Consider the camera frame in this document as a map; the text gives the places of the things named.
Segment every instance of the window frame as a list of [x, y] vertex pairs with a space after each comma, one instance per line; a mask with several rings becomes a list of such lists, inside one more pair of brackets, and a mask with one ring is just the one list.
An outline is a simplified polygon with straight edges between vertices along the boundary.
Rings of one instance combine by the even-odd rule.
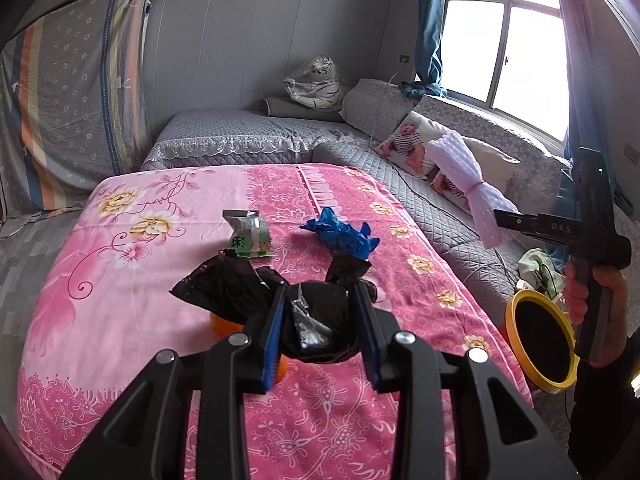
[[[442, 17], [443, 30], [444, 30], [444, 25], [447, 19], [447, 11], [449, 9], [450, 1], [452, 0], [445, 0], [444, 2], [444, 13]], [[453, 0], [453, 1], [500, 3], [500, 4], [503, 4], [504, 6], [504, 13], [502, 15], [502, 29], [500, 31], [500, 42], [498, 44], [498, 52], [495, 57], [494, 73], [492, 75], [491, 84], [489, 86], [489, 92], [487, 94], [486, 101], [481, 101], [480, 99], [476, 99], [466, 94], [456, 92], [455, 90], [447, 89], [448, 97], [451, 97], [454, 100], [461, 101], [463, 103], [471, 105], [473, 107], [480, 108], [481, 110], [485, 110], [492, 114], [498, 115], [503, 119], [516, 123], [518, 126], [526, 130], [532, 130], [533, 134], [535, 134], [538, 137], [542, 137], [540, 140], [549, 142], [552, 145], [554, 145], [556, 148], [562, 148], [564, 146], [564, 139], [563, 140], [556, 139], [551, 134], [546, 133], [544, 130], [541, 130], [540, 128], [534, 126], [533, 124], [527, 123], [527, 121], [524, 121], [521, 118], [518, 118], [507, 112], [494, 108], [495, 96], [498, 91], [498, 83], [500, 82], [500, 76], [502, 75], [502, 67], [504, 67], [504, 60], [505, 60], [506, 51], [507, 51], [507, 39], [509, 35], [509, 25], [511, 21], [511, 9], [513, 9], [514, 7], [520, 7], [522, 9], [533, 10], [535, 12], [542, 12], [543, 14], [555, 16], [556, 18], [559, 18], [560, 20], [562, 20], [560, 9], [556, 9], [555, 7], [549, 7], [543, 4], [537, 4], [534, 2], [528, 2], [526, 0]]]

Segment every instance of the window sill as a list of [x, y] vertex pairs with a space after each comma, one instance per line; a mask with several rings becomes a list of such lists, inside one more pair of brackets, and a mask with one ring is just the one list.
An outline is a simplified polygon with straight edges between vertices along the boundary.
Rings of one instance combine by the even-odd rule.
[[509, 130], [514, 130], [515, 132], [521, 134], [524, 137], [527, 137], [533, 142], [542, 144], [552, 155], [557, 155], [564, 158], [564, 142], [561, 142], [560, 140], [552, 140], [551, 138], [541, 134], [539, 131], [527, 127], [526, 124], [508, 119], [503, 115], [487, 110], [486, 108], [474, 106], [460, 99], [456, 99], [453, 96], [448, 96], [447, 98], [436, 97], [436, 99], [443, 99], [446, 102], [453, 104], [458, 108], [462, 108], [463, 110], [466, 110], [468, 112], [486, 116], [488, 119], [491, 119], [500, 126], [503, 126], [504, 128], [507, 128]]

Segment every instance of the crumpled black bag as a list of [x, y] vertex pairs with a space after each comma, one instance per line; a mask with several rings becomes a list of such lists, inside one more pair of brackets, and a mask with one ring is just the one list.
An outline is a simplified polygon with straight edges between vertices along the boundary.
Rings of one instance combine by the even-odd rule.
[[[307, 363], [340, 363], [359, 352], [353, 313], [347, 290], [362, 278], [371, 264], [339, 254], [332, 261], [325, 282], [290, 285], [271, 267], [254, 270], [235, 251], [220, 251], [180, 280], [171, 290], [176, 298], [239, 324], [271, 307], [281, 285], [287, 301], [280, 333], [280, 351]], [[375, 285], [366, 282], [375, 301]]]

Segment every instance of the curtain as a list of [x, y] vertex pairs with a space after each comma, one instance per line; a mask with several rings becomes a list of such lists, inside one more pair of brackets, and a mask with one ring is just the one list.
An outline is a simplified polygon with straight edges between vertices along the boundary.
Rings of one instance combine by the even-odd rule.
[[[566, 37], [569, 79], [569, 127], [564, 157], [572, 160], [572, 154], [581, 146], [602, 152], [612, 198], [622, 211], [631, 216], [633, 205], [620, 189], [611, 165], [604, 105], [600, 87], [593, 80], [596, 69], [591, 55], [593, 36], [588, 7], [584, 0], [560, 0], [560, 9]], [[575, 213], [573, 183], [565, 177], [558, 194], [556, 214], [575, 218]]]
[[142, 90], [148, 0], [76, 0], [0, 54], [0, 237], [82, 208], [151, 147]]
[[415, 70], [419, 82], [400, 85], [406, 97], [422, 95], [445, 96], [447, 91], [440, 86], [442, 78], [442, 20], [444, 0], [418, 0], [418, 37], [415, 45]]

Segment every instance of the gray floor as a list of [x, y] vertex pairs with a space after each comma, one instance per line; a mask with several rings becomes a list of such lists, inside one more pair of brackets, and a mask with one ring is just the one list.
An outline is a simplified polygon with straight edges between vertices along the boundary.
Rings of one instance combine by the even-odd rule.
[[36, 298], [80, 212], [25, 226], [0, 239], [0, 415], [17, 435], [17, 384]]

